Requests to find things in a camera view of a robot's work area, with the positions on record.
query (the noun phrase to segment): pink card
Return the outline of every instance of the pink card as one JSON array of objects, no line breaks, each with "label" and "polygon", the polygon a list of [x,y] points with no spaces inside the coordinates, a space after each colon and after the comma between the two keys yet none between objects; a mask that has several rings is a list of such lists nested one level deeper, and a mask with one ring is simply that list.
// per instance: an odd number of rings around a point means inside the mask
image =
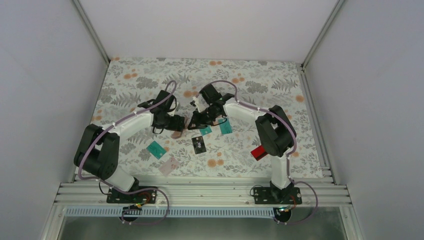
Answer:
[{"label": "pink card", "polygon": [[180,166],[180,163],[173,157],[164,162],[162,166],[159,167],[159,171],[167,177],[172,171],[177,169]]}]

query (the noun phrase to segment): white wall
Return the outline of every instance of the white wall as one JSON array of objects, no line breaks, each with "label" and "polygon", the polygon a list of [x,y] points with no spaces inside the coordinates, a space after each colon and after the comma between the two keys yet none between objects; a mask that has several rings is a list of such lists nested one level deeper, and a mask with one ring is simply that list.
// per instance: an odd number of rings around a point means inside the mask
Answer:
[{"label": "white wall", "polygon": [[348,0],[306,67],[368,240],[423,239],[424,1]]},{"label": "white wall", "polygon": [[70,0],[0,3],[0,233],[39,239],[106,65]]},{"label": "white wall", "polygon": [[109,57],[304,61],[337,0],[80,0]]}]

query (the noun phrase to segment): black card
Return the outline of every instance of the black card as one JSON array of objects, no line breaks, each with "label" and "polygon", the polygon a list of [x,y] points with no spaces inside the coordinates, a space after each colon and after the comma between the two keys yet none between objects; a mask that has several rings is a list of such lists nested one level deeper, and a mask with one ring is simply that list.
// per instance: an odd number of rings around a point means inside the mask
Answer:
[{"label": "black card", "polygon": [[196,154],[206,152],[206,146],[202,136],[193,137],[191,141],[193,141],[194,152]]}]

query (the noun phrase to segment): black mounting plate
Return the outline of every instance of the black mounting plate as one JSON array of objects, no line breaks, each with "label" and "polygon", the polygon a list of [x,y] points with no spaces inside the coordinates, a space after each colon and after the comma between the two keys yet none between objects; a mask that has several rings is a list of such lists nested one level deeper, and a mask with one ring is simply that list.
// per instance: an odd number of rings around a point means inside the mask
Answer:
[{"label": "black mounting plate", "polygon": [[[155,188],[156,186],[140,186],[139,189],[146,189],[146,188]],[[106,202],[108,204],[140,204],[144,203],[146,200],[146,195],[142,193],[149,193],[150,194],[150,200],[146,202],[147,204],[154,204],[156,202],[156,196],[157,191],[156,190],[147,190],[140,193],[132,194],[132,195],[126,195],[123,193],[120,193],[119,191],[115,189],[109,189],[109,192],[107,193],[107,199]]]},{"label": "black mounting plate", "polygon": [[273,195],[271,194],[270,187],[256,186],[253,188],[254,204],[261,204],[261,205],[276,205],[276,204],[293,205],[293,199],[289,197],[290,195],[294,197],[296,204],[300,205],[302,204],[302,195],[300,194],[301,194],[301,190],[298,187],[293,187],[293,189],[290,191],[288,196],[283,201],[278,201],[278,200],[275,200]]}]

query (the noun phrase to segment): card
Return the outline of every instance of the card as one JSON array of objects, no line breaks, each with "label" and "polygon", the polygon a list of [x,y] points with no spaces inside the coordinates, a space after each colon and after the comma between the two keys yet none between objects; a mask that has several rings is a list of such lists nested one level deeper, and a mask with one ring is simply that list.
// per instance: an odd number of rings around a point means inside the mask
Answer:
[{"label": "card", "polygon": [[179,139],[183,135],[184,130],[187,129],[187,122],[189,121],[188,117],[184,117],[184,129],[182,131],[174,131],[171,135],[172,139]]},{"label": "card", "polygon": [[147,146],[147,150],[157,159],[160,159],[164,154],[167,153],[167,151],[156,141],[150,143],[150,145]]},{"label": "card", "polygon": [[177,169],[180,166],[180,163],[173,157],[164,162],[162,166],[159,167],[159,171],[167,177],[172,171]]},{"label": "card", "polygon": [[193,142],[194,152],[196,154],[206,152],[206,146],[202,136],[193,137],[191,141]]},{"label": "card", "polygon": [[212,133],[211,126],[207,126],[207,128],[199,129],[199,131],[200,131],[202,136],[205,136],[206,134]]},{"label": "card", "polygon": [[230,134],[233,132],[233,129],[231,128],[231,125],[230,125],[230,120],[228,118],[218,119],[218,123],[219,123],[219,128],[221,129],[222,134]]}]

